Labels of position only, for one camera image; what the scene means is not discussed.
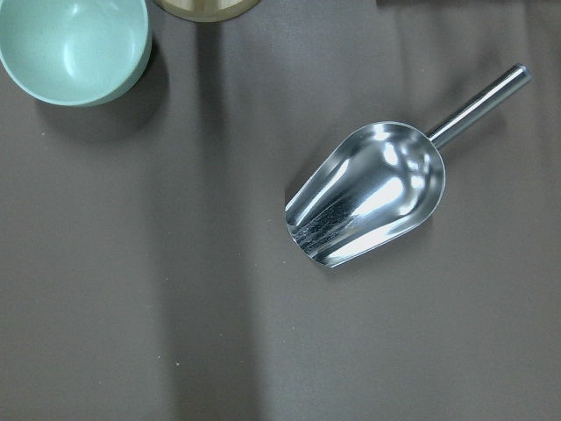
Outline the wooden mug tree stand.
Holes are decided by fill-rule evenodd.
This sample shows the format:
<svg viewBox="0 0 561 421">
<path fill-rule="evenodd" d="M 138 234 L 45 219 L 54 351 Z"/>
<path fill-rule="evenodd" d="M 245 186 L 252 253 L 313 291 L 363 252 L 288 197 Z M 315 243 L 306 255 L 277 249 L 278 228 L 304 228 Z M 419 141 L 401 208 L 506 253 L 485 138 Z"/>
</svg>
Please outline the wooden mug tree stand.
<svg viewBox="0 0 561 421">
<path fill-rule="evenodd" d="M 236 18 L 259 0 L 154 0 L 162 10 L 185 20 L 215 23 Z"/>
</svg>

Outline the mint green bowl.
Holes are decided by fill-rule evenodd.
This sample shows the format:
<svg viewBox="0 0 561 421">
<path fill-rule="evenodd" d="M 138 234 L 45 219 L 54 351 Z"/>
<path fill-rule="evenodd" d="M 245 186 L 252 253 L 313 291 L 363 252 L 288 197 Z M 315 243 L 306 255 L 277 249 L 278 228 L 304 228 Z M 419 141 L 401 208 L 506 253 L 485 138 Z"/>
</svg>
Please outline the mint green bowl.
<svg viewBox="0 0 561 421">
<path fill-rule="evenodd" d="M 3 1 L 1 62 L 49 104 L 89 107 L 127 92 L 153 44 L 144 1 Z"/>
</svg>

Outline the steel metal scoop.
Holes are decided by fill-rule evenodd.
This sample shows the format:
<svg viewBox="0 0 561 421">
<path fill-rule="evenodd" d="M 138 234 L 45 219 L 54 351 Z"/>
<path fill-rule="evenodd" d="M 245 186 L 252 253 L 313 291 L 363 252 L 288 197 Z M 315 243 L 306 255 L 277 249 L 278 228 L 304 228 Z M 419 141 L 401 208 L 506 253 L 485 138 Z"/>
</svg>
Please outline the steel metal scoop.
<svg viewBox="0 0 561 421">
<path fill-rule="evenodd" d="M 441 149 L 531 79 L 515 64 L 429 132 L 383 121 L 351 133 L 288 201 L 292 240 L 334 268 L 423 224 L 444 195 Z"/>
</svg>

